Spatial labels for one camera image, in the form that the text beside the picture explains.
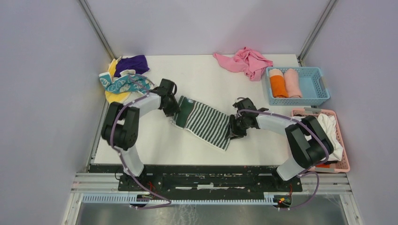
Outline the green white striped towel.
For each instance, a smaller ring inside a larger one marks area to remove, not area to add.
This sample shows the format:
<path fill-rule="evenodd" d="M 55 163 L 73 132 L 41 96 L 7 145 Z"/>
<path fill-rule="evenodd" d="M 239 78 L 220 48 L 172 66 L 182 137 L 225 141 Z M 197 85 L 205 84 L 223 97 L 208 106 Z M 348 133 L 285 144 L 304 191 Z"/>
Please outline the green white striped towel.
<path fill-rule="evenodd" d="M 229 115 L 202 102 L 181 96 L 180 111 L 175 113 L 171 123 L 191 132 L 215 148 L 226 151 L 230 139 L 226 137 Z"/>

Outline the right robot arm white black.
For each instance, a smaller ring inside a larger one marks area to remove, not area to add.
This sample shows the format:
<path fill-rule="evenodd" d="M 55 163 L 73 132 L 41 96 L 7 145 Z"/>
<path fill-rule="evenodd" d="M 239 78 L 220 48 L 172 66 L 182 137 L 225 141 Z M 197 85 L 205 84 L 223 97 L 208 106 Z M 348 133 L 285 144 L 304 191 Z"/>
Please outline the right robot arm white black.
<path fill-rule="evenodd" d="M 301 119 L 257 109 L 249 98 L 238 98 L 233 104 L 237 113 L 229 116 L 226 138 L 238 139 L 250 128 L 269 130 L 287 138 L 291 156 L 272 173 L 271 186 L 284 191 L 293 177 L 300 176 L 311 167 L 327 162 L 335 148 L 317 118 Z"/>

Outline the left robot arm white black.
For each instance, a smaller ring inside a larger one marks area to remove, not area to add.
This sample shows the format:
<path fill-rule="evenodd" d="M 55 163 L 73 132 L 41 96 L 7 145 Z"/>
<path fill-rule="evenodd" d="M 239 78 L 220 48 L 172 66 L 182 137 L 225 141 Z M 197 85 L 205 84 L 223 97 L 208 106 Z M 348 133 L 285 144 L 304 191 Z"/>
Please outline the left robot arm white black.
<path fill-rule="evenodd" d="M 130 185 L 137 191 L 145 189 L 148 183 L 147 177 L 141 174 L 144 163 L 136 148 L 139 120 L 155 110 L 163 111 L 166 117 L 180 112 L 176 92 L 177 85 L 173 81 L 162 79 L 158 87 L 145 95 L 125 104 L 112 102 L 108 107 L 101 137 L 117 152 L 124 172 L 131 176 Z"/>

